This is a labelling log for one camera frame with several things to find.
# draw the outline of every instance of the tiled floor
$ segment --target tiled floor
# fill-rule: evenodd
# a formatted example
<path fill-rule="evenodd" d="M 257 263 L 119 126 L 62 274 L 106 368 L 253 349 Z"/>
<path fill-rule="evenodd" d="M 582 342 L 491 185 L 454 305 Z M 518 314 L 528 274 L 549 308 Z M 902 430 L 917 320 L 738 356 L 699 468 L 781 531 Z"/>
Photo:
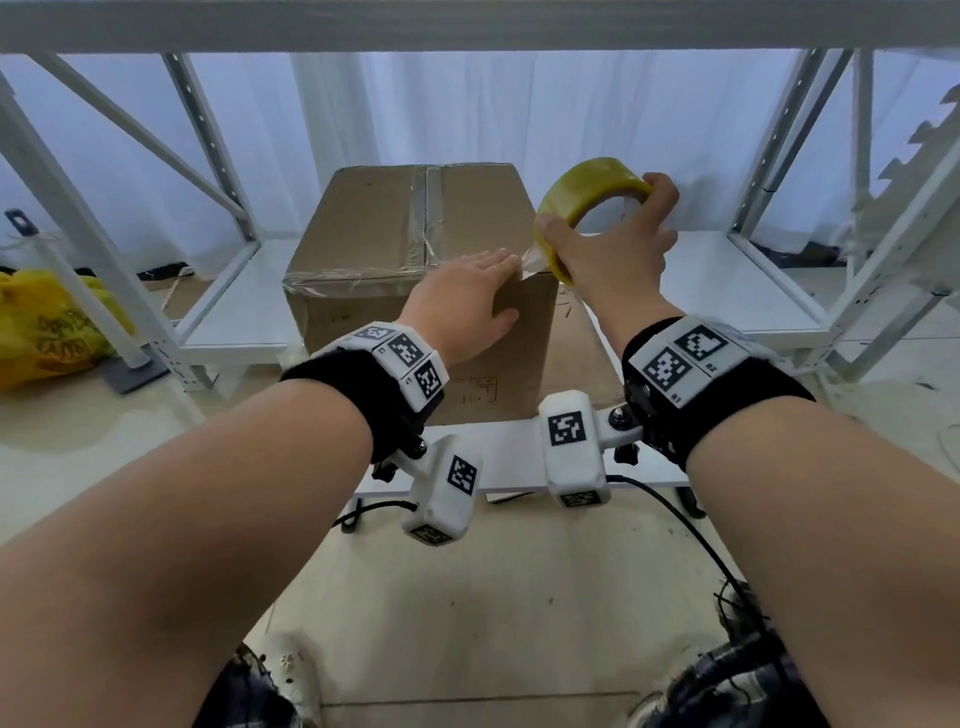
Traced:
<path fill-rule="evenodd" d="M 834 275 L 802 284 L 826 290 Z M 881 297 L 844 353 L 904 295 Z M 960 419 L 958 360 L 960 313 L 941 305 L 867 384 L 831 396 L 958 477 L 946 452 L 960 452 L 960 430 L 944 429 Z M 186 395 L 171 378 L 118 398 L 88 374 L 0 397 L 0 541 L 275 378 L 224 374 L 226 398 Z M 249 639 L 292 629 L 312 642 L 329 725 L 608 726 L 720 641 L 718 585 L 706 554 L 642 493 L 587 513 L 543 496 L 480 503 L 468 536 L 441 549 L 378 512 L 355 535 L 332 533 Z"/>

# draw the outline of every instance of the right hand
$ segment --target right hand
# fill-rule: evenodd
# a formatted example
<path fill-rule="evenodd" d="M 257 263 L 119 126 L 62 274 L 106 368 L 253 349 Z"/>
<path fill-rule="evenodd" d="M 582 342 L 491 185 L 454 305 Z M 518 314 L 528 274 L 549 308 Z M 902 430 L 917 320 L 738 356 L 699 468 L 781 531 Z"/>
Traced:
<path fill-rule="evenodd" d="M 611 345 L 620 355 L 648 326 L 684 313 L 660 294 L 664 255 L 677 242 L 677 231 L 662 227 L 680 200 L 664 174 L 643 179 L 653 194 L 633 216 L 592 237 L 574 231 L 559 215 L 538 215 L 543 238 L 557 251 L 584 302 L 593 309 Z"/>

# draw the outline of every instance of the yellow tape roll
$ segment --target yellow tape roll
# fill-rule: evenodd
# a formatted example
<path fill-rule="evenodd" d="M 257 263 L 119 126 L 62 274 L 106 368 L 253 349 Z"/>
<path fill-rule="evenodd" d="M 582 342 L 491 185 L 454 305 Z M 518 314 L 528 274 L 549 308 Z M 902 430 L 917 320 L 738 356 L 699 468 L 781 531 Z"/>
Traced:
<path fill-rule="evenodd" d="M 650 184 L 627 169 L 619 159 L 598 157 L 580 162 L 554 182 L 537 213 L 560 215 L 570 227 L 576 228 L 584 215 L 612 197 L 632 197 L 642 203 L 653 191 Z M 561 283 L 573 285 L 564 263 L 536 226 L 534 235 L 553 275 Z"/>

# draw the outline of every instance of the white metal shelf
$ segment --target white metal shelf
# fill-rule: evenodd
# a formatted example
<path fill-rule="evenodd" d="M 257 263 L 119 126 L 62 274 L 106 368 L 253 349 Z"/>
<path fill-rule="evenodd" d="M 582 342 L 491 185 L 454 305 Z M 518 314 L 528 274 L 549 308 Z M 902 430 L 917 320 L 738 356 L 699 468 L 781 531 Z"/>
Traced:
<path fill-rule="evenodd" d="M 952 47 L 949 0 L 2 0 L 0 53 Z"/>
<path fill-rule="evenodd" d="M 186 339 L 191 363 L 276 363 L 300 336 L 281 281 L 296 240 L 268 240 Z M 681 232 L 667 254 L 664 296 L 790 351 L 823 343 L 826 331 L 720 231 Z"/>

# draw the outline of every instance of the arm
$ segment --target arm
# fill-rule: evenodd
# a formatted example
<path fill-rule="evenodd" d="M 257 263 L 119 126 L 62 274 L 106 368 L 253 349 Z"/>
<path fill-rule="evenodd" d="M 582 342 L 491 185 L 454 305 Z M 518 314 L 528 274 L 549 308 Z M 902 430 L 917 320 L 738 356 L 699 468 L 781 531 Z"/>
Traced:
<path fill-rule="evenodd" d="M 506 252 L 428 276 L 400 322 L 451 366 L 503 336 Z M 11 725 L 189 725 L 233 649 L 306 563 L 370 463 L 360 412 L 291 380 L 93 486 L 0 549 Z"/>
<path fill-rule="evenodd" d="M 584 240 L 538 220 L 612 346 L 683 312 L 660 294 L 664 175 L 633 218 Z M 831 724 L 955 725 L 960 716 L 960 486 L 843 415 L 779 398 L 690 453 L 717 532 L 774 618 Z"/>

